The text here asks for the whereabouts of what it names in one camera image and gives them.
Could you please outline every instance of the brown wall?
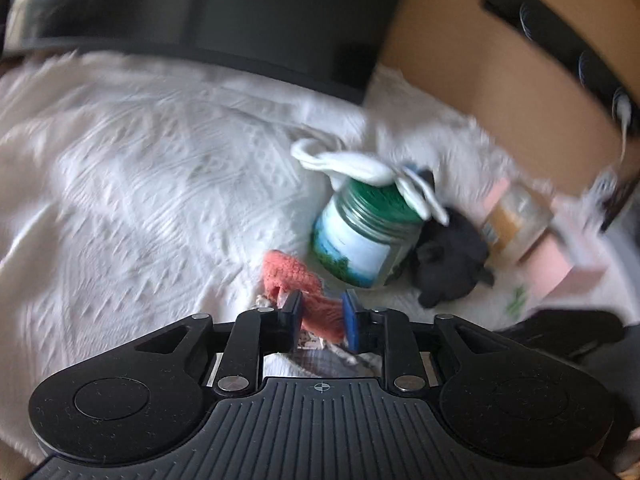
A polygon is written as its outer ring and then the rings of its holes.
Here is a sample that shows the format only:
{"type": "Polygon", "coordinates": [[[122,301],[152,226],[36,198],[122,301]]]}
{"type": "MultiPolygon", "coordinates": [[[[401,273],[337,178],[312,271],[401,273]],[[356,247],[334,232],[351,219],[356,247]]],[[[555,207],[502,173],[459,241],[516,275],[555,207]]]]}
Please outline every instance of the brown wall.
{"type": "MultiPolygon", "coordinates": [[[[640,9],[634,0],[543,0],[604,57],[640,101],[640,9]]],[[[473,114],[533,176],[579,193],[620,154],[609,114],[555,60],[481,0],[403,0],[382,61],[473,114]]],[[[632,142],[621,174],[640,169],[632,142]]]]}

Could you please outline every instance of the red cloth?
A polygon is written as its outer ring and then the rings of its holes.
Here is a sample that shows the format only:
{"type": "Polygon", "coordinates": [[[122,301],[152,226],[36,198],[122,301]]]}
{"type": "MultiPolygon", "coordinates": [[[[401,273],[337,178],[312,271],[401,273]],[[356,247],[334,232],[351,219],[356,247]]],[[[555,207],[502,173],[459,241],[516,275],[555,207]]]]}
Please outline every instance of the red cloth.
{"type": "Polygon", "coordinates": [[[305,298],[302,328],[331,343],[344,339],[342,301],[322,295],[320,279],[293,256],[281,251],[269,251],[262,261],[264,295],[282,306],[293,290],[305,298]]]}

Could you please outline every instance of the jar candle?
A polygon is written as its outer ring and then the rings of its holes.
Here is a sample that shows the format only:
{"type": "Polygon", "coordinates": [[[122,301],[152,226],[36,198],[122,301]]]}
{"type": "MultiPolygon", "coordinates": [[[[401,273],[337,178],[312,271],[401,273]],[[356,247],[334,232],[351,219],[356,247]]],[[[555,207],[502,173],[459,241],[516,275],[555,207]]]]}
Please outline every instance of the jar candle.
{"type": "Polygon", "coordinates": [[[423,221],[395,184],[373,187],[347,181],[314,226],[312,251],[339,280],[372,288],[402,273],[423,221]]]}

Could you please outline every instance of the metal screw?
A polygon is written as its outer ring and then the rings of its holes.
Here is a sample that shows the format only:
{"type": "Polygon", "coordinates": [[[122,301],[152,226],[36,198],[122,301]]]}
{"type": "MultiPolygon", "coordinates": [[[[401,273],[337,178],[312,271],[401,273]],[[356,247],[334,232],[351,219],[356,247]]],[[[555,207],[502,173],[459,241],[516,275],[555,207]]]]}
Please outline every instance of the metal screw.
{"type": "Polygon", "coordinates": [[[401,392],[415,392],[424,388],[426,383],[422,377],[417,375],[401,375],[396,378],[394,384],[401,392]]]}
{"type": "Polygon", "coordinates": [[[218,381],[218,387],[226,392],[239,392],[249,385],[249,381],[242,375],[229,375],[218,381]]]}

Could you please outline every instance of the jar label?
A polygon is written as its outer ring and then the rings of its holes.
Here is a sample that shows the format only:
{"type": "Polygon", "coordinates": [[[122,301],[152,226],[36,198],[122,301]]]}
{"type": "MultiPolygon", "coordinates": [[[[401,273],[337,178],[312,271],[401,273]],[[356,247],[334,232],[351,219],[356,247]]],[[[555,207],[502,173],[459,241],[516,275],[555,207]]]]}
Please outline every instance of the jar label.
{"type": "Polygon", "coordinates": [[[371,287],[391,247],[354,231],[340,216],[334,199],[316,222],[314,252],[322,266],[351,285],[371,287]]]}

